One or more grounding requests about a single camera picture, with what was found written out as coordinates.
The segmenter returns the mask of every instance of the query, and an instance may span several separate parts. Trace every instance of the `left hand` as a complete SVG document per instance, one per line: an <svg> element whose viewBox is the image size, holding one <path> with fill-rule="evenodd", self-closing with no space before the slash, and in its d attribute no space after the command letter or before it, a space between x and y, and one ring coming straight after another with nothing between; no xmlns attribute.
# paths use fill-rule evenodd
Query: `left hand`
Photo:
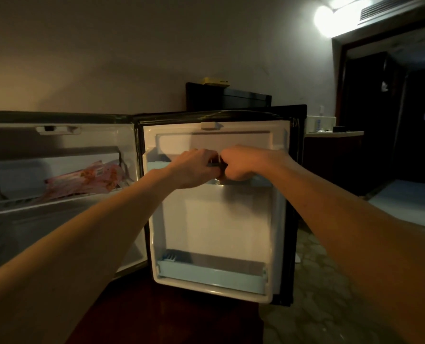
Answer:
<svg viewBox="0 0 425 344"><path fill-rule="evenodd" d="M193 188L220 177L219 167L208 167L210 161L218 158L216 151L191 149L177 156L165 169L175 181L176 188Z"/></svg>

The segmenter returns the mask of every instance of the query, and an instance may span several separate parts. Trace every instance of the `refrigerator door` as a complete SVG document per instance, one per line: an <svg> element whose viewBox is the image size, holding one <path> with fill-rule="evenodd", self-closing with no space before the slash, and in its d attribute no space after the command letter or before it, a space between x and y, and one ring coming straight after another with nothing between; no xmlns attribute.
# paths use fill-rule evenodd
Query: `refrigerator door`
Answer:
<svg viewBox="0 0 425 344"><path fill-rule="evenodd" d="M0 266L121 189L43 202L46 178L101 161L119 164L130 184L140 176L136 155L133 116L0 111ZM141 232L116 277L146 265Z"/></svg>
<svg viewBox="0 0 425 344"><path fill-rule="evenodd" d="M244 144L301 161L306 106L135 116L141 174L191 148ZM146 226L156 282L246 301L293 301L297 214L266 179L169 195Z"/></svg>

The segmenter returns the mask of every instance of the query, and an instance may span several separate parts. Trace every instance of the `yellow object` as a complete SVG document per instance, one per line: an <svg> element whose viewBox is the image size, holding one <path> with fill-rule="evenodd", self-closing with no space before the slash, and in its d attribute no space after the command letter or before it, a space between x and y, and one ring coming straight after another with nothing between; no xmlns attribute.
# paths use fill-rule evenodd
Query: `yellow object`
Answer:
<svg viewBox="0 0 425 344"><path fill-rule="evenodd" d="M207 84L209 86L230 86L230 83L226 80L220 80L218 78L211 78L211 77L205 77L202 81L201 84Z"/></svg>

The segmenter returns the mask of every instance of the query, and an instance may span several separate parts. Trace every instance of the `pink package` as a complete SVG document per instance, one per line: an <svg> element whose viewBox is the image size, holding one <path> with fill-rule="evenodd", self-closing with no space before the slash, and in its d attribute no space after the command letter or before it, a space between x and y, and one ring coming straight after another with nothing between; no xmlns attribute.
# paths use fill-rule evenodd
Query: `pink package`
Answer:
<svg viewBox="0 0 425 344"><path fill-rule="evenodd" d="M85 169L45 180L47 190L40 201L49 201L71 194L109 193L124 178L124 171L117 164L103 164L98 161Z"/></svg>

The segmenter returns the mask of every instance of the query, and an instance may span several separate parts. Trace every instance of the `forearm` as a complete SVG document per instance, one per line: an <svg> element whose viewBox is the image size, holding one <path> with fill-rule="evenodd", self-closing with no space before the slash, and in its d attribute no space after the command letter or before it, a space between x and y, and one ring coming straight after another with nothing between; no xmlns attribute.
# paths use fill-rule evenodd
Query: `forearm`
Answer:
<svg viewBox="0 0 425 344"><path fill-rule="evenodd" d="M64 342L174 189L164 169L152 171L1 267L0 343Z"/></svg>
<svg viewBox="0 0 425 344"><path fill-rule="evenodd" d="M425 343L425 235L293 162L261 175L410 342Z"/></svg>

